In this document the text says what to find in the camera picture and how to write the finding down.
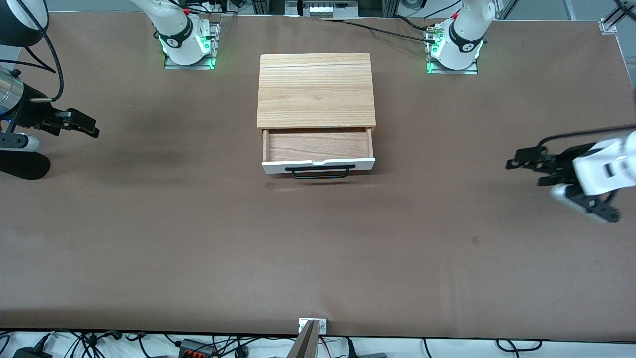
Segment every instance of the power adapter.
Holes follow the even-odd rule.
[[[53,358],[52,355],[44,352],[44,344],[50,333],[42,337],[35,347],[22,347],[15,351],[13,358]]]
[[[216,353],[212,343],[206,344],[195,340],[185,339],[178,342],[176,346],[179,347],[180,358],[207,358]]]
[[[53,356],[46,352],[38,352],[33,347],[22,347],[15,351],[13,358],[53,358]]]

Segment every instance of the wooden top panel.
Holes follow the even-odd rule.
[[[369,54],[261,55],[257,127],[375,127]]]

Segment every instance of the wood grain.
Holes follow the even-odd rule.
[[[326,159],[369,157],[367,132],[351,131],[269,131],[268,159],[277,161],[324,161]]]
[[[262,55],[257,127],[375,127],[369,54]]]

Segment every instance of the mounting plate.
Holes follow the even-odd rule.
[[[441,28],[441,24],[435,24],[434,26],[429,26],[431,31],[424,31],[425,39],[433,39],[436,41],[436,44],[424,43],[424,52],[426,53],[426,72],[427,73],[452,73],[455,75],[478,75],[479,69],[477,67],[477,60],[474,60],[473,63],[465,69],[450,69],[445,67],[439,61],[431,56],[431,52],[437,50],[438,44],[443,41],[443,29]]]
[[[216,65],[216,54],[219,48],[219,32],[221,31],[221,28],[218,22],[209,22],[208,20],[203,21],[204,29],[207,29],[204,30],[204,36],[210,36],[211,39],[203,40],[201,44],[202,46],[210,47],[210,52],[203,56],[198,62],[187,66],[176,64],[166,55],[163,63],[164,69],[214,69],[214,66]]]
[[[311,318],[298,319],[298,333],[300,333],[303,330],[308,320],[318,321],[319,328],[320,328],[319,333],[321,336],[324,336],[325,334],[327,334],[327,319],[311,319]]]

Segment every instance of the white drawer front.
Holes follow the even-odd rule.
[[[281,174],[290,172],[285,168],[297,168],[297,167],[315,167],[316,171],[342,171],[342,169],[321,169],[325,166],[341,166],[347,164],[353,164],[356,167],[350,170],[369,170],[373,168],[375,158],[353,158],[353,159],[327,159],[321,162],[315,161],[286,161],[286,162],[262,162],[263,169],[267,174]]]

